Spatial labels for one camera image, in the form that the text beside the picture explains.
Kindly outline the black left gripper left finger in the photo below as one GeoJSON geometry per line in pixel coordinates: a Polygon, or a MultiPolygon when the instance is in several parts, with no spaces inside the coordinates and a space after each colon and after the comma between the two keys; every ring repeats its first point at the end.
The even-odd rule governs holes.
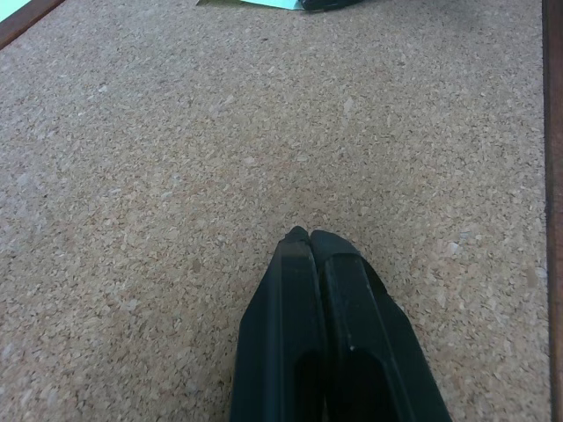
{"type": "Polygon", "coordinates": [[[241,319],[230,420],[321,420],[325,344],[311,240],[296,226],[277,244],[241,319]]]}

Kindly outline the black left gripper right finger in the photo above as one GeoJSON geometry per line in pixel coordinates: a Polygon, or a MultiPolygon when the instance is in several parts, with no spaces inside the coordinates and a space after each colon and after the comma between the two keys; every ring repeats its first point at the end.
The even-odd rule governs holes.
{"type": "Polygon", "coordinates": [[[311,234],[328,344],[331,421],[448,421],[413,327],[346,239],[311,234]]]}

